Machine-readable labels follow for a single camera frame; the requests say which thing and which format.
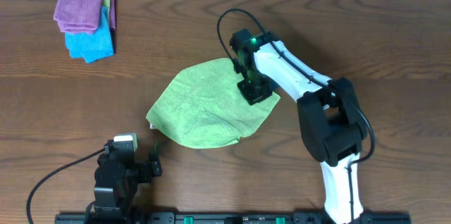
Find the wood grain surface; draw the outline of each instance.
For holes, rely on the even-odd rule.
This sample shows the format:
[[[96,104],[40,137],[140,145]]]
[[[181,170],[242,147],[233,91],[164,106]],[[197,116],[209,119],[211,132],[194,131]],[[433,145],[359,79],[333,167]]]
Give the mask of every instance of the wood grain surface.
[[[146,209],[321,208],[320,165],[284,93],[259,130],[230,147],[188,149],[149,130],[145,115],[178,72],[225,56],[216,21],[232,7],[255,14],[312,68],[353,81],[378,137],[359,166],[365,207],[451,223],[451,0],[118,0],[116,55],[93,64],[69,58],[55,5],[0,0],[0,223],[24,223],[42,177],[122,132],[139,135],[139,158],[160,144],[163,176],[136,198]],[[257,32],[232,14],[222,34],[244,27]],[[85,210],[95,160],[41,186],[36,223]]]

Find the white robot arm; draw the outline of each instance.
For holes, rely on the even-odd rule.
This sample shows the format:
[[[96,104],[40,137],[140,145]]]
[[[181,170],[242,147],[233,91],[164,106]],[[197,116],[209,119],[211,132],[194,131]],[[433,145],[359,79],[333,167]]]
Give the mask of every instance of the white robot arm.
[[[323,171],[326,188],[324,207],[330,218],[335,223],[351,222],[351,205],[354,209],[354,219],[358,218],[363,207],[359,200],[357,172],[351,173],[351,183],[354,185],[351,200],[347,168],[350,162],[359,159],[366,128],[361,121],[356,120],[357,116],[351,111],[346,114],[344,102],[335,100],[328,103],[327,100],[337,98],[321,85],[334,87],[333,81],[297,59],[284,43],[271,33],[252,37],[247,30],[242,30],[233,35],[230,45],[237,54],[237,60],[234,61],[235,70],[245,78],[238,87],[249,104],[262,101],[271,95],[271,81],[283,88],[297,102],[302,139],[312,156],[320,162]],[[312,76],[321,85],[312,82],[299,70]],[[335,83],[337,89],[354,95],[350,82],[346,79],[340,80],[341,82]],[[353,105],[358,106],[355,95],[351,101],[354,102]],[[323,112],[332,103],[343,113],[339,114],[339,118],[327,118]],[[357,170],[356,164],[353,165],[353,170]]]

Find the folded towel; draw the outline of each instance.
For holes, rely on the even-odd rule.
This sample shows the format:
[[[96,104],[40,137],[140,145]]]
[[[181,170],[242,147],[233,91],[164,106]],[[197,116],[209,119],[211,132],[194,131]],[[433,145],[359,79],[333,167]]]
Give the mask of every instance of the folded towel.
[[[102,0],[58,0],[54,20],[62,32],[93,33],[99,27]]]
[[[147,113],[147,120],[175,142],[195,149],[224,147],[252,135],[280,97],[250,106],[228,58],[182,70]]]
[[[108,11],[106,14],[106,19],[108,20],[108,24],[110,25],[110,5],[111,5],[111,0],[101,0],[101,4],[102,6],[106,6]]]
[[[99,27],[92,35],[65,33],[66,47],[71,58],[84,58],[86,63],[91,63],[114,54],[106,14],[107,8],[102,6]]]
[[[116,8],[115,8],[115,1],[109,0],[108,5],[106,4],[106,1],[103,0],[102,6],[108,6],[109,8],[109,16],[108,16],[108,22],[110,24],[110,28],[116,29]]]

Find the black mounting rail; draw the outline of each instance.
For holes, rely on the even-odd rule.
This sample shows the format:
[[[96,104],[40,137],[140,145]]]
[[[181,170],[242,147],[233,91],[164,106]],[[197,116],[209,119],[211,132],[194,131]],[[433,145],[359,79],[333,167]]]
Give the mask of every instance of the black mounting rail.
[[[334,224],[324,212],[294,212],[293,214],[210,214],[210,213],[137,213],[134,218],[105,220],[92,213],[88,223],[83,223],[85,215],[58,214],[55,224]],[[408,214],[363,213],[354,224],[410,224]]]

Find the green cloth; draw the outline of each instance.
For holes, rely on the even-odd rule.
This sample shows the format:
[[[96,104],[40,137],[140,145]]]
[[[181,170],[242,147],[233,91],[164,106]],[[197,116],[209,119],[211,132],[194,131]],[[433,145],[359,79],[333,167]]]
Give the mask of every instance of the green cloth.
[[[108,20],[108,26],[110,25],[110,3],[111,3],[111,0],[101,0],[102,6],[106,6],[108,9],[108,13],[106,14],[106,19]]]
[[[194,149],[224,147],[252,135],[280,97],[250,106],[241,95],[229,58],[182,70],[147,113],[147,120],[175,142]]]

